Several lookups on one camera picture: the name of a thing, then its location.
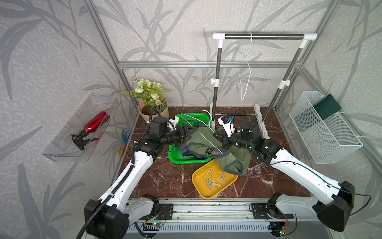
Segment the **wooden handle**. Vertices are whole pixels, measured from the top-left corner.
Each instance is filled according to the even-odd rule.
[[[121,145],[120,156],[123,155],[123,151],[124,151],[124,150],[125,150],[125,144],[123,143],[123,144]]]

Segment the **brown marble surface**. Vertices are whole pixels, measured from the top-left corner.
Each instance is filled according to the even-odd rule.
[[[254,114],[252,107],[217,107],[216,113],[230,114],[237,109],[243,109],[247,114]],[[209,110],[209,107],[169,107],[170,115],[179,113],[195,113],[202,110]],[[266,107],[261,108],[264,114]],[[236,117],[235,125],[238,126],[244,117]],[[273,111],[265,121],[269,137],[290,151],[285,139],[284,132]],[[147,124],[140,116],[133,133],[133,140],[138,140],[144,133]],[[130,161],[129,146],[120,173]],[[131,194],[131,198],[139,198],[144,194],[149,194],[159,198],[200,198],[196,191],[191,177],[195,170],[200,168],[200,164],[174,164],[168,158],[168,153],[162,152],[153,165],[145,172],[138,185]],[[277,169],[267,166],[256,158],[252,158],[248,173],[239,176],[238,179],[222,191],[216,198],[269,198],[274,192],[281,192],[290,196],[309,196],[309,192],[286,174]]]

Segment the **green plastic basket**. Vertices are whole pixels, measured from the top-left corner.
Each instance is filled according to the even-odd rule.
[[[191,124],[191,126],[194,126],[195,123],[203,124],[202,122],[200,122],[196,119],[188,117],[188,115],[190,115],[196,119],[199,119],[199,120],[205,122],[206,124],[208,124],[210,122],[210,118],[206,114],[189,113],[189,114],[183,114],[183,115],[180,115],[180,114],[176,115],[179,117],[179,122],[176,125],[183,125],[183,123],[186,123],[188,125]],[[170,145],[168,150],[170,151],[168,153],[168,157],[170,158],[171,162],[173,162],[175,164],[206,163],[206,162],[211,160],[210,158],[196,159],[193,156],[183,156],[182,153],[179,151],[179,148],[178,147],[174,148],[174,145]]]

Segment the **white robotic arm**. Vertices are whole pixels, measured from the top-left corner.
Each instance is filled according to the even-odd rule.
[[[214,134],[224,148],[229,149],[232,144],[247,148],[253,156],[287,174],[313,193],[312,197],[290,197],[275,193],[267,203],[267,214],[270,217],[277,218],[280,213],[318,217],[329,228],[344,230],[354,205],[353,185],[346,181],[340,184],[320,174],[278,144],[263,139],[254,122],[242,124],[240,133],[235,131],[228,115],[218,122],[229,124],[224,129],[230,134]],[[85,206],[86,223],[82,231],[86,230],[98,238],[117,239],[122,238],[127,228],[141,217],[157,216],[158,208],[155,209],[157,202],[154,198],[143,197],[126,206],[127,201],[140,178],[162,152],[163,145],[177,144],[195,130],[194,127],[183,125],[168,132],[167,118],[154,118],[150,123],[149,135],[138,144],[134,143],[134,156],[118,179],[98,201],[90,200]]]

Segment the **garment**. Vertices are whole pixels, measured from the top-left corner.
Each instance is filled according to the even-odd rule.
[[[214,158],[222,171],[234,175],[245,175],[251,161],[251,155],[247,149],[234,145],[228,150],[223,149],[222,143],[214,137],[208,127],[199,127],[197,132],[179,146],[179,149],[181,153],[189,151],[199,158]]]

